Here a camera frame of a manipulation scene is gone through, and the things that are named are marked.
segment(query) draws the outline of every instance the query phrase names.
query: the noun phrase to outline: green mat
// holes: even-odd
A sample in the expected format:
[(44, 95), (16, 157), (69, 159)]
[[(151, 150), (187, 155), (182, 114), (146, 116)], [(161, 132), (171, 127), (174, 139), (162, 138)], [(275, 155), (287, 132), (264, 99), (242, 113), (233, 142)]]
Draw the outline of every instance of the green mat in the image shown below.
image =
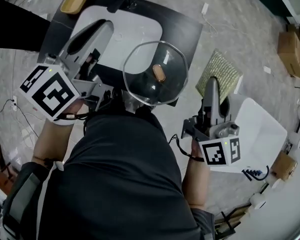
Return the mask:
[(195, 88), (204, 98), (209, 78), (216, 77), (220, 87), (220, 103), (222, 103), (236, 88), (241, 76), (243, 73), (228, 62), (219, 50), (215, 49)]

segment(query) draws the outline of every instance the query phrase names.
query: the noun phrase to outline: hand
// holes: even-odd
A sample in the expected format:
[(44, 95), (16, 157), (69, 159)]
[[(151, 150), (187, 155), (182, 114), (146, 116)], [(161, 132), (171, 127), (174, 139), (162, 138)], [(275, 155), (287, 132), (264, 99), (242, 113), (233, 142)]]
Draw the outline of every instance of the hand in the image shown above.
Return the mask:
[(76, 115), (84, 104), (83, 99), (76, 99), (72, 104), (70, 104), (62, 113), (69, 113)]
[(192, 139), (191, 143), (191, 155), (196, 158), (203, 158), (199, 143), (194, 139)]

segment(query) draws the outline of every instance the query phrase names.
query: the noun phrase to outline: power strip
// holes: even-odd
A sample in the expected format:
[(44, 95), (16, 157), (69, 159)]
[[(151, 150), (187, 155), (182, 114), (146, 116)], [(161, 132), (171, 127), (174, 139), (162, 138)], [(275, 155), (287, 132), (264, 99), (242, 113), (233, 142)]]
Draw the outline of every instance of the power strip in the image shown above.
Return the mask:
[(203, 7), (202, 7), (202, 10), (201, 10), (201, 13), (203, 15), (206, 15), (207, 11), (208, 11), (208, 7), (209, 7), (209, 4), (208, 3), (204, 3)]
[(17, 111), (18, 110), (18, 107), (17, 107), (17, 105), (18, 105), (18, 101), (17, 101), (17, 96), (15, 96), (15, 95), (13, 95), (12, 96), (12, 100), (13, 101), (11, 101), (11, 103), (12, 103), (12, 109), (13, 109), (13, 111)]

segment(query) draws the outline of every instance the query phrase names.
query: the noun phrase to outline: marble floor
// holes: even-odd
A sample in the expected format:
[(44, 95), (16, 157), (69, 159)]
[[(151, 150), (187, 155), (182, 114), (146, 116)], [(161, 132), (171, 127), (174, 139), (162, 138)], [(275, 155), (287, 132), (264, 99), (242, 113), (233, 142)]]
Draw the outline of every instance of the marble floor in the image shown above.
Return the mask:
[[(21, 6), (35, 14), (53, 16), (62, 0), (32, 0)], [(176, 107), (158, 106), (153, 111), (161, 122), (167, 138), (180, 134), (183, 120), (195, 115), (201, 97), (195, 85), (214, 49), (244, 73), (239, 93), (251, 97), (268, 111), (288, 132), (297, 127), (297, 103), (300, 102), (300, 80), (291, 78), (277, 55), (278, 34), (284, 29), (282, 19), (275, 17), (259, 0), (149, 0), (166, 6), (204, 24), (202, 34), (189, 70), (189, 81)], [(209, 4), (205, 18), (201, 15), (204, 3)], [(0, 49), (0, 108), (12, 95), (21, 107), (35, 132), (39, 134), (44, 117), (29, 104), (17, 88), (36, 64), (38, 54), (22, 50)], [(271, 68), (271, 74), (264, 72)], [(67, 155), (83, 136), (81, 122), (75, 124)], [(7, 160), (21, 165), (31, 159), (36, 136), (18, 110), (7, 106), (0, 113), (0, 143)], [(176, 144), (171, 144), (181, 174), (185, 174), (187, 157)], [(191, 140), (183, 139), (181, 146), (190, 150)], [(219, 214), (245, 204), (263, 183), (249, 182), (243, 174), (212, 172), (206, 208)]]

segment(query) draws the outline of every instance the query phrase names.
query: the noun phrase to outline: white container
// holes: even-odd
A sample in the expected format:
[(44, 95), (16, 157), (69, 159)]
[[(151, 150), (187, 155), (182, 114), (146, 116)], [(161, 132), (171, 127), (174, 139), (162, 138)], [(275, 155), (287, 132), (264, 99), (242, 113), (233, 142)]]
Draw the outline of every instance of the white container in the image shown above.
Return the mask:
[(277, 178), (276, 176), (274, 176), (272, 173), (269, 173), (269, 175), (266, 177), (265, 181), (269, 184), (269, 186), (272, 189), (275, 189), (282, 180), (280, 178)]
[(288, 140), (292, 145), (295, 145), (297, 149), (300, 149), (300, 134), (296, 132), (290, 132), (288, 134)]
[(255, 210), (260, 209), (262, 206), (265, 205), (266, 203), (266, 198), (263, 194), (260, 193), (255, 193), (251, 198), (250, 198), (250, 203), (252, 207)]
[(287, 139), (287, 130), (252, 98), (229, 95), (231, 120), (240, 127), (241, 159), (233, 166), (214, 167), (213, 171), (242, 173), (242, 170), (265, 170), (276, 160)]

